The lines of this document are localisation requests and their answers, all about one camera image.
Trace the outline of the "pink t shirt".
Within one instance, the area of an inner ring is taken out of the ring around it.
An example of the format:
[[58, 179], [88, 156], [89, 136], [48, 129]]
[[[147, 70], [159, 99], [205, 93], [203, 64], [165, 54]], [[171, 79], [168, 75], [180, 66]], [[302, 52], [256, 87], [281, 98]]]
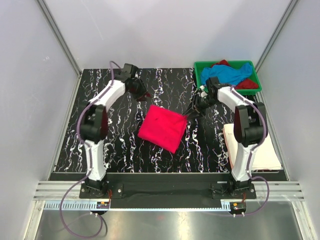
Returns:
[[138, 137], [174, 154], [187, 126], [187, 116], [151, 105], [138, 131]]

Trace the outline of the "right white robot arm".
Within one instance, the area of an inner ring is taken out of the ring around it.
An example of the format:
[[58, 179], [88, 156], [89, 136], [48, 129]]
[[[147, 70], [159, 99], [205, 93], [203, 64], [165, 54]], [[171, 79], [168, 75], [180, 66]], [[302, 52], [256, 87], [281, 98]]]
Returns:
[[226, 105], [234, 113], [233, 134], [238, 143], [234, 167], [230, 178], [217, 194], [239, 198], [250, 190], [253, 180], [252, 165], [259, 146], [268, 135], [266, 107], [239, 94], [233, 85], [220, 83], [218, 77], [210, 77], [193, 95], [183, 113], [188, 120], [205, 116], [206, 110], [218, 103]]

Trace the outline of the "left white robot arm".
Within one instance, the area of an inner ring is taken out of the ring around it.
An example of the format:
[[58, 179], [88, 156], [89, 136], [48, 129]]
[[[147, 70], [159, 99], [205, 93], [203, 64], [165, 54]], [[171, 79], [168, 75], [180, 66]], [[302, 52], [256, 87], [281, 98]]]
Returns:
[[79, 142], [86, 155], [86, 176], [84, 192], [103, 198], [108, 191], [107, 171], [104, 166], [104, 141], [108, 135], [108, 110], [126, 93], [138, 101], [146, 101], [150, 96], [143, 81], [138, 78], [139, 68], [125, 63], [118, 74], [111, 69], [111, 80], [106, 87], [88, 101], [76, 125]]

